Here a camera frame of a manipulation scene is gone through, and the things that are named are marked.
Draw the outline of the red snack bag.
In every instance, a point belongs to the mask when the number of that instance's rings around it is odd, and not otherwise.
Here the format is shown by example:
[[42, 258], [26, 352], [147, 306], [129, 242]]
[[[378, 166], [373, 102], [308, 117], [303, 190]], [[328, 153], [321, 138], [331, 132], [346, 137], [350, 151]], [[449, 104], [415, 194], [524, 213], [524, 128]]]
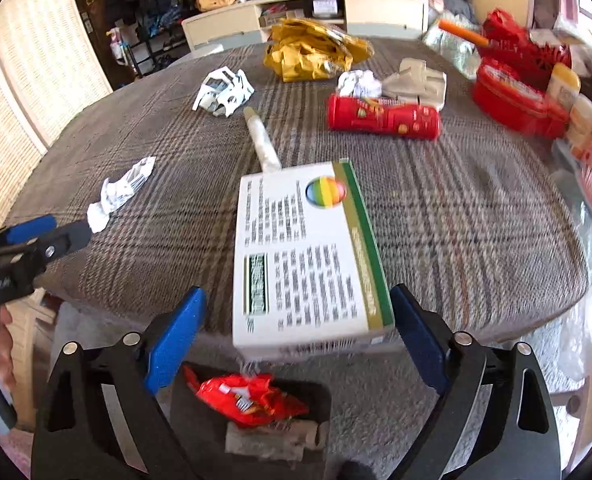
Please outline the red snack bag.
[[192, 393], [242, 428], [268, 426], [309, 413], [304, 402], [276, 388], [270, 374], [230, 374], [201, 382], [189, 364], [183, 364], [181, 370], [185, 385]]

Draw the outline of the white pink-label bottle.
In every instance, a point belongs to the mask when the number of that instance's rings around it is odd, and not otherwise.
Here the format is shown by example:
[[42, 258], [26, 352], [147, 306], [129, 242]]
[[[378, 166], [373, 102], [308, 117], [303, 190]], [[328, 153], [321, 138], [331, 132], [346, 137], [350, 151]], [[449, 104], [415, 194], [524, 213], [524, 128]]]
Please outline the white pink-label bottle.
[[569, 122], [565, 139], [576, 159], [582, 159], [592, 138], [592, 101], [583, 94], [577, 96], [569, 111]]

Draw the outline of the crumpled white paper ball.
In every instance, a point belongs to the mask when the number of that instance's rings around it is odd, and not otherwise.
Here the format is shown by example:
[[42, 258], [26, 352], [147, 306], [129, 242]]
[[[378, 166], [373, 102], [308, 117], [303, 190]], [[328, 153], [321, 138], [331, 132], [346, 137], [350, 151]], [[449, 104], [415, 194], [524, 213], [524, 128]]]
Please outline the crumpled white paper ball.
[[254, 92], [246, 73], [223, 66], [210, 72], [202, 81], [192, 110], [201, 108], [215, 117], [230, 117]]

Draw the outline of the beige carton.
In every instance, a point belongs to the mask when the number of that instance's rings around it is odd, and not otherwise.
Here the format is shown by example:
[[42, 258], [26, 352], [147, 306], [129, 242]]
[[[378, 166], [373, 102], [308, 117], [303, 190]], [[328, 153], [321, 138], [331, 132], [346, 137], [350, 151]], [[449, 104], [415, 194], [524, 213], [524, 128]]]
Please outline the beige carton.
[[445, 106], [447, 75], [428, 68], [424, 60], [403, 58], [398, 72], [382, 81], [382, 96], [404, 104], [433, 107], [441, 112]]

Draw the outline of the crumpled white tissue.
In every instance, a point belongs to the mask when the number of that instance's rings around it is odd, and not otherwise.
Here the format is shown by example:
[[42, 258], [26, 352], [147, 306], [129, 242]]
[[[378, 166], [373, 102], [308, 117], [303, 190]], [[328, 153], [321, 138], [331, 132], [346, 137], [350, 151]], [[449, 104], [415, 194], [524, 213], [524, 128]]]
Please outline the crumpled white tissue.
[[110, 223], [110, 216], [128, 203], [152, 174], [156, 158], [144, 157], [134, 164], [120, 179], [105, 179], [100, 200], [90, 204], [87, 210], [88, 225], [93, 234], [102, 232]]

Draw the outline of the red cylindrical can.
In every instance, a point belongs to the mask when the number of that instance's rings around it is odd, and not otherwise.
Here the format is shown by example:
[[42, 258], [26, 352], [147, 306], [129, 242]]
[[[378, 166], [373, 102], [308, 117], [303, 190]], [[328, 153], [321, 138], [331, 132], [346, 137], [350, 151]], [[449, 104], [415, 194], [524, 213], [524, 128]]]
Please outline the red cylindrical can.
[[326, 106], [328, 128], [335, 131], [366, 132], [413, 140], [437, 140], [441, 117], [435, 107], [394, 103], [332, 94]]

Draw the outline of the yellow paper bag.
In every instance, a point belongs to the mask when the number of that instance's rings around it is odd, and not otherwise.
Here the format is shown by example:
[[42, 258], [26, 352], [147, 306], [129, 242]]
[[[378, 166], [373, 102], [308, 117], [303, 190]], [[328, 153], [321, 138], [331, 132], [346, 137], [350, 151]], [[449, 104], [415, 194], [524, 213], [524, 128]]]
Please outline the yellow paper bag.
[[372, 44], [310, 18], [283, 18], [271, 27], [264, 66], [283, 82], [327, 80], [374, 55]]

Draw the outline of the grey plaid table cloth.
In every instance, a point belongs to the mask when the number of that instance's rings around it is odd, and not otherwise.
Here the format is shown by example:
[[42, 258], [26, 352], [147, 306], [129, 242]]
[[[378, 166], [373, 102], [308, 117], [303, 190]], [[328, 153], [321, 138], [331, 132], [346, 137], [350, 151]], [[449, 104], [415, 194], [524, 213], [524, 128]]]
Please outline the grey plaid table cloth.
[[38, 285], [140, 322], [199, 287], [205, 330], [238, 346], [386, 325], [400, 284], [481, 341], [558, 318], [589, 270], [548, 148], [487, 117], [424, 44], [373, 47], [377, 77], [406, 58], [445, 74], [436, 139], [332, 128], [335, 82], [282, 81], [263, 46], [174, 63], [85, 107], [6, 222], [85, 222], [104, 184], [153, 167]]

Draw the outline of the rolled paper tube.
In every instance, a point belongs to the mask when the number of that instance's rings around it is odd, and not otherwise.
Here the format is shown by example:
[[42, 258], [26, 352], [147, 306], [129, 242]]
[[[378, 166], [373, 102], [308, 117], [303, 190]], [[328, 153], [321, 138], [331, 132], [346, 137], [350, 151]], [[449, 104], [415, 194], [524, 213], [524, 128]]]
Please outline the rolled paper tube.
[[269, 172], [280, 171], [282, 165], [278, 154], [276, 154], [267, 129], [256, 110], [246, 106], [244, 108], [244, 117], [262, 172], [268, 174]]

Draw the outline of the red packaged goods box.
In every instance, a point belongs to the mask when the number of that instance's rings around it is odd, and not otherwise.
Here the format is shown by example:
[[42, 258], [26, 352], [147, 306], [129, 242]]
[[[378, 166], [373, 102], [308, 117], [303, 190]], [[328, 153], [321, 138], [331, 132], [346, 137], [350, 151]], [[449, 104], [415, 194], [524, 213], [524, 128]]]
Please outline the red packaged goods box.
[[493, 58], [483, 58], [478, 66], [472, 98], [490, 118], [521, 134], [553, 140], [564, 136], [568, 126], [567, 110]]

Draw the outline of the white green rainbow box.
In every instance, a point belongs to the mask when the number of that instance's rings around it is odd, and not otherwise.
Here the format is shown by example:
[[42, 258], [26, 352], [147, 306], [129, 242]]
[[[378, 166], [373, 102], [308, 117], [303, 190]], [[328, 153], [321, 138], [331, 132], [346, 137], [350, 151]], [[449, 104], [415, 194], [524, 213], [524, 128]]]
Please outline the white green rainbow box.
[[354, 167], [347, 159], [242, 177], [232, 342], [248, 362], [360, 352], [395, 317]]

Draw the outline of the grey trash bin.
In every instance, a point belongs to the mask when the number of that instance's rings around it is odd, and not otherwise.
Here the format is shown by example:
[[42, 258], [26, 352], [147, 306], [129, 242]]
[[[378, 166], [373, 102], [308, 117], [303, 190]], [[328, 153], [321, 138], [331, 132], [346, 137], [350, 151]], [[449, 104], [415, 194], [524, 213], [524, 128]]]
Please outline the grey trash bin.
[[332, 400], [316, 382], [185, 362], [170, 424], [201, 479], [321, 479]]

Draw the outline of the white yellow-lid bottle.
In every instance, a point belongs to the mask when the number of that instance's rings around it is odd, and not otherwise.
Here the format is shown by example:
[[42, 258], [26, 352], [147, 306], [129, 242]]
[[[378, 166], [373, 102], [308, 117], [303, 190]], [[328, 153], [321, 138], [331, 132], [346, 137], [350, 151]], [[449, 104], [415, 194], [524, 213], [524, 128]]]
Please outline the white yellow-lid bottle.
[[581, 82], [578, 75], [563, 63], [552, 68], [546, 94], [563, 110], [569, 112], [579, 96]]

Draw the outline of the beige TV cabinet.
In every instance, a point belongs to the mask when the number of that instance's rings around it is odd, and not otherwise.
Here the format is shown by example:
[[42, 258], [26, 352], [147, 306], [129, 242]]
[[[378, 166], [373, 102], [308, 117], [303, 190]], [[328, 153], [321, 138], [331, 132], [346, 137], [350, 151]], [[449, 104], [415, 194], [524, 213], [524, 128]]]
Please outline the beige TV cabinet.
[[264, 44], [283, 18], [312, 18], [359, 37], [416, 39], [428, 29], [427, 0], [248, 0], [182, 22], [192, 51]]

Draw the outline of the small crumpled white wrapper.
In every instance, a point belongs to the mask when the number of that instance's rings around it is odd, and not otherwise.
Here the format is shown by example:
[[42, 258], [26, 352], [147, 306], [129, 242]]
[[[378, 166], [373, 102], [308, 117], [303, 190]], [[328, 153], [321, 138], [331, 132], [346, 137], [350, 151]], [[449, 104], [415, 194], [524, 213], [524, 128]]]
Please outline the small crumpled white wrapper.
[[382, 83], [372, 70], [351, 70], [338, 77], [336, 93], [358, 99], [378, 99], [382, 96]]

